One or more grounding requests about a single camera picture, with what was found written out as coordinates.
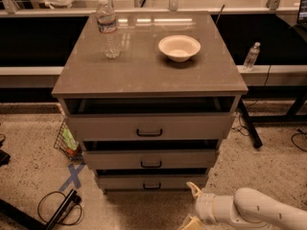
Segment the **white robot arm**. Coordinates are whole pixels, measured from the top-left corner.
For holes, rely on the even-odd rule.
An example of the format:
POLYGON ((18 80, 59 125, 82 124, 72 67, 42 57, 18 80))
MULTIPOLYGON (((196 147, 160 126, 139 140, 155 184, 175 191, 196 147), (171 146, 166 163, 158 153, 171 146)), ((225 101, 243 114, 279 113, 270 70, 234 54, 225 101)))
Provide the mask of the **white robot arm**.
POLYGON ((307 212, 277 201, 257 190, 240 188, 234 195, 215 195, 188 181, 195 199, 195 215, 189 214, 177 230, 201 230, 204 225, 226 223, 236 230, 307 230, 307 212))

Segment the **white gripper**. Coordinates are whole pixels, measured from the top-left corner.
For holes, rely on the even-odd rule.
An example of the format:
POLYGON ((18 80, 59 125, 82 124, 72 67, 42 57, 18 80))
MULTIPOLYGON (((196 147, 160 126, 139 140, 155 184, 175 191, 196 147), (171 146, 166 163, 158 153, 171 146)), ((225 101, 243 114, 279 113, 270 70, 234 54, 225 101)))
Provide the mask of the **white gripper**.
MULTIPOLYGON (((216 224, 214 217, 213 202, 215 195, 203 193, 201 189, 193 182, 188 181, 186 185, 190 188, 195 202, 197 216, 208 225, 216 224)), ((177 230, 201 230, 201 221, 194 216, 187 216, 177 230)))

